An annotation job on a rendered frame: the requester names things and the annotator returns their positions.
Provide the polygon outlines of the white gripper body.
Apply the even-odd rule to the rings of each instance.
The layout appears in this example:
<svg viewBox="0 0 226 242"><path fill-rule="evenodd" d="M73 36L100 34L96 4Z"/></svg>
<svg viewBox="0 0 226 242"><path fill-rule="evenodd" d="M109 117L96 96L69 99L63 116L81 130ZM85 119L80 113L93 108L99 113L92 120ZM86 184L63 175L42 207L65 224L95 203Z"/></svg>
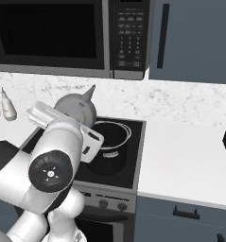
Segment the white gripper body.
<svg viewBox="0 0 226 242"><path fill-rule="evenodd" d="M67 115L55 110L41 101L37 101L30 109L27 109L25 116L32 124L42 129L46 129L53 121L68 118Z"/></svg>

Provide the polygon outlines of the black stove with oven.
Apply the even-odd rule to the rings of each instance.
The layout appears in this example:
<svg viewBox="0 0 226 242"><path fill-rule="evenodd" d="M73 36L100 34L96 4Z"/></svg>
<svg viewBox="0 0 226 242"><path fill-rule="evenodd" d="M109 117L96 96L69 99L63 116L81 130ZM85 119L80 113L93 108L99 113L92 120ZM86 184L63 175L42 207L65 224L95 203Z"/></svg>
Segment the black stove with oven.
<svg viewBox="0 0 226 242"><path fill-rule="evenodd" d="M126 164L118 173L100 176L89 169L89 164L79 165L73 186L85 198L85 207L80 215L126 215L133 216L135 221L136 194L146 123L140 120L109 117L98 117L96 121L114 121L125 124L131 129L131 137L128 141ZM99 207L101 199L108 201L107 208ZM117 208L119 203L126 203L127 209L123 212L119 211Z"/></svg>

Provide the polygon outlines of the small beige bottle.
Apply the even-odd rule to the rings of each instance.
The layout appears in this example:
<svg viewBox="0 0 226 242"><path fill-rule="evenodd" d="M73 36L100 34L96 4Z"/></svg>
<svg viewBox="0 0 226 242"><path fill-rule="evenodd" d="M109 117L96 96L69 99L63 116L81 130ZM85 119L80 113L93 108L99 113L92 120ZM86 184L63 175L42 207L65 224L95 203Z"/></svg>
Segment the small beige bottle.
<svg viewBox="0 0 226 242"><path fill-rule="evenodd" d="M4 89L1 90L1 95L3 115L7 121L14 121L17 118L17 112Z"/></svg>

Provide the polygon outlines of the black microwave door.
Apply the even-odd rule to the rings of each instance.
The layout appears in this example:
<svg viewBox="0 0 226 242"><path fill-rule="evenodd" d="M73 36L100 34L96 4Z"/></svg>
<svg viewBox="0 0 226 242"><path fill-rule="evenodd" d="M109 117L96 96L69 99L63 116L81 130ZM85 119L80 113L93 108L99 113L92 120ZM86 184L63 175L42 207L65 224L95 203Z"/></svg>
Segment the black microwave door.
<svg viewBox="0 0 226 242"><path fill-rule="evenodd" d="M108 78L108 0L0 0L0 71Z"/></svg>

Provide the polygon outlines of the black cooking pot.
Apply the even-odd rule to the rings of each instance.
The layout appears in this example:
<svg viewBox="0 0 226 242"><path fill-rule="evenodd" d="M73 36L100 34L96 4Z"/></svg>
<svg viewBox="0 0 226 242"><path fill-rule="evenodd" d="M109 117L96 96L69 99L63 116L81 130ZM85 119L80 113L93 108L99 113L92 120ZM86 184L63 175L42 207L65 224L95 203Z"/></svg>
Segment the black cooking pot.
<svg viewBox="0 0 226 242"><path fill-rule="evenodd" d="M131 129L114 121L96 121L94 130L103 135L104 143L88 167L100 176L114 175L126 164Z"/></svg>

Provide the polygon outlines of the grey-blue base cupboard front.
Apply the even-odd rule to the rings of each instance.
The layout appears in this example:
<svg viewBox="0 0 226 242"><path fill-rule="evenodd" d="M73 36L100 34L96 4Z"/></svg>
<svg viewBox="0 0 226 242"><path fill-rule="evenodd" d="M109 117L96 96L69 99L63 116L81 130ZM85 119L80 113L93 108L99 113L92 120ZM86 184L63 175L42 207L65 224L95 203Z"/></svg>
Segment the grey-blue base cupboard front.
<svg viewBox="0 0 226 242"><path fill-rule="evenodd" d="M0 200L0 230L7 233L18 218L14 206Z"/></svg>

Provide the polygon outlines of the black steel microwave oven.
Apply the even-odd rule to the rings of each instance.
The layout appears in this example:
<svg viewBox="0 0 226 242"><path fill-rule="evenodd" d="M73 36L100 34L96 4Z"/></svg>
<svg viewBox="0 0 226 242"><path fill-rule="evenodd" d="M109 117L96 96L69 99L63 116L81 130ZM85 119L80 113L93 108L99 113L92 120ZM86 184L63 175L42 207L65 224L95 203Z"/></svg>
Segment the black steel microwave oven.
<svg viewBox="0 0 226 242"><path fill-rule="evenodd" d="M149 66L154 0L108 0L110 67L108 78L144 77Z"/></svg>

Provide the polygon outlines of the black oven door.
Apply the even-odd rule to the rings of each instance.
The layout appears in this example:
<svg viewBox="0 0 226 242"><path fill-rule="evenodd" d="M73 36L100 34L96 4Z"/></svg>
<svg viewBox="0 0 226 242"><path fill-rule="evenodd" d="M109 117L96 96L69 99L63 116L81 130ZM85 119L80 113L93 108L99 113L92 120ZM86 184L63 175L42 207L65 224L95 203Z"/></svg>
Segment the black oven door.
<svg viewBox="0 0 226 242"><path fill-rule="evenodd" d="M133 216L82 214L76 223L87 242L133 242Z"/></svg>

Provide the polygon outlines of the grey-blue drawer front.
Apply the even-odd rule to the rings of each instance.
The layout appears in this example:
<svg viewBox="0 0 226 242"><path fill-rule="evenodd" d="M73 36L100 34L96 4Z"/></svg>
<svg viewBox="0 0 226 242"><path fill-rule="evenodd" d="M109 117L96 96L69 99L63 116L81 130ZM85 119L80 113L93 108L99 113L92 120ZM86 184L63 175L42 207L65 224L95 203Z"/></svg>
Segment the grey-blue drawer front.
<svg viewBox="0 0 226 242"><path fill-rule="evenodd" d="M173 216L174 207L200 219ZM137 198L134 242L217 242L221 233L226 242L226 210L164 199Z"/></svg>

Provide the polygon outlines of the grey-blue wall cupboard door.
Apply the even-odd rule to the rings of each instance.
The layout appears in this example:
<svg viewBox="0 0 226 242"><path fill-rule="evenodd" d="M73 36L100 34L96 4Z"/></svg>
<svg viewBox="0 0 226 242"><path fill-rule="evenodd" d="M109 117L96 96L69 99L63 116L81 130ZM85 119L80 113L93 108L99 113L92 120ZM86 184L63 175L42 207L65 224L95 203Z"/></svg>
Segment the grey-blue wall cupboard door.
<svg viewBox="0 0 226 242"><path fill-rule="evenodd" d="M163 4L170 4L157 68ZM226 0L155 0L149 77L226 84Z"/></svg>

